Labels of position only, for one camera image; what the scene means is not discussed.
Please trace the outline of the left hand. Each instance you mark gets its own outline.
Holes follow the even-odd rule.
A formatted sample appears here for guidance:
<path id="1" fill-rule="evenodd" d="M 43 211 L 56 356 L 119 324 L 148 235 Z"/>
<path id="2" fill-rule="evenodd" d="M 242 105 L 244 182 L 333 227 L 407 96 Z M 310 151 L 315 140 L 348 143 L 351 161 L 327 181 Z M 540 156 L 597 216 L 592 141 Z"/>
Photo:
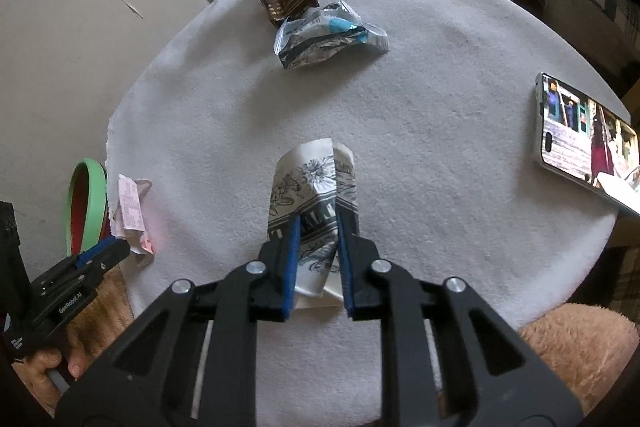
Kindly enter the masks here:
<path id="1" fill-rule="evenodd" d="M 62 391 L 55 386 L 49 373 L 59 367 L 63 360 L 66 360 L 68 373 L 73 379 L 78 379 L 88 367 L 89 358 L 85 346 L 73 325 L 66 327 L 52 347 L 40 349 L 12 364 L 23 385 L 51 416 L 54 415 Z"/>

